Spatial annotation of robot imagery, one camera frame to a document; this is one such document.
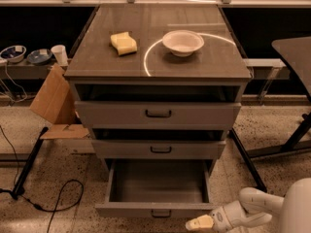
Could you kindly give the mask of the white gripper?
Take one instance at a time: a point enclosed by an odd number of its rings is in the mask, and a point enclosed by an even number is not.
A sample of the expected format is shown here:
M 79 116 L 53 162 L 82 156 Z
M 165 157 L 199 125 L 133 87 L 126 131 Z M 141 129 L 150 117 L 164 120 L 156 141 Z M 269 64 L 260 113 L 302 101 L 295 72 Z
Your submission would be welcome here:
M 244 215 L 245 212 L 240 202 L 233 201 L 213 210 L 210 216 L 199 216 L 187 221 L 186 229 L 188 231 L 202 231 L 213 228 L 217 233 L 225 233 L 240 226 Z

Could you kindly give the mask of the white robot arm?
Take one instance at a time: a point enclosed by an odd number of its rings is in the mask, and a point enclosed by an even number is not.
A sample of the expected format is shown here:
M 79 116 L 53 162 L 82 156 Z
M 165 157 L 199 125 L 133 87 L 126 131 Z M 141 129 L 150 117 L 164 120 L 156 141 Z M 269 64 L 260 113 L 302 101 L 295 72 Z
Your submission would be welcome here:
M 240 190 L 238 199 L 186 223 L 188 231 L 227 233 L 233 228 L 257 227 L 278 217 L 278 233 L 311 233 L 311 179 L 296 181 L 284 197 L 256 188 Z

